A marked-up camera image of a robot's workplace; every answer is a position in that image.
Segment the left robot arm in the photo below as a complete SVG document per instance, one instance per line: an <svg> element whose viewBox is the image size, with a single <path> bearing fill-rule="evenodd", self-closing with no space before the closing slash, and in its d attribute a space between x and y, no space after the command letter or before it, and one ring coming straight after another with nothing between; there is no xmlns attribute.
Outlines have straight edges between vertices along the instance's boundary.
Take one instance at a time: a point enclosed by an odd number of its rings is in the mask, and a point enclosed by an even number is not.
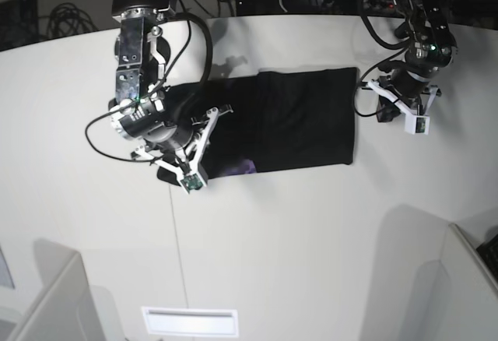
<svg viewBox="0 0 498 341"><path fill-rule="evenodd" d="M394 0L404 22L395 36L406 42L404 58L382 62L378 69L387 75L379 84L395 99L423 111L422 94L438 72L447 67L457 48L438 0Z"/></svg>

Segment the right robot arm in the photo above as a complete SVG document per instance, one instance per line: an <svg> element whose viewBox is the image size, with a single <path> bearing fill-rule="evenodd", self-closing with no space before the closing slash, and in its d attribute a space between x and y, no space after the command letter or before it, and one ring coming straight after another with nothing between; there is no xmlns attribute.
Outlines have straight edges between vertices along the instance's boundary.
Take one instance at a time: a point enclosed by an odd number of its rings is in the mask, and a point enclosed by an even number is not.
<svg viewBox="0 0 498 341"><path fill-rule="evenodd" d="M117 59L114 99L108 109L117 133L141 139L148 149L170 156L194 140L188 111L208 81L213 44L209 28L198 16L178 12L179 0L113 0L112 16L120 24L114 44ZM205 65L198 84L181 97L168 93L167 79L178 56L163 37L162 24L195 23L205 38Z"/></svg>

